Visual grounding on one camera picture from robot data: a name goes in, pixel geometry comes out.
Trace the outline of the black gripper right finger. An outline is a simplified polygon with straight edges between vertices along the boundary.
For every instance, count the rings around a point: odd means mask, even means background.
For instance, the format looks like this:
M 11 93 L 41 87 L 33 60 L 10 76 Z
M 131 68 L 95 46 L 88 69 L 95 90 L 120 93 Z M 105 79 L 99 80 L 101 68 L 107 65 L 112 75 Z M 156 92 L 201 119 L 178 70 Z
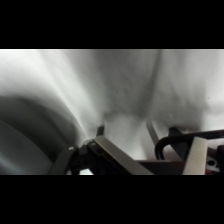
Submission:
M 204 138 L 195 137 L 190 148 L 183 175 L 204 175 L 208 143 Z

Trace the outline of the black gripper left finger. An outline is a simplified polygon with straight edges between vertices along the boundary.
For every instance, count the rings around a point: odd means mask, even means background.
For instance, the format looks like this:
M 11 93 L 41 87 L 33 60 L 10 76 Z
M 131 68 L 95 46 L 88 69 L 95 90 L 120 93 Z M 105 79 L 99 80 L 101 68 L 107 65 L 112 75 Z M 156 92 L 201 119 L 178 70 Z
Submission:
M 81 147 L 64 148 L 49 175 L 79 175 L 88 169 L 93 175 L 153 175 L 104 136 L 87 140 Z

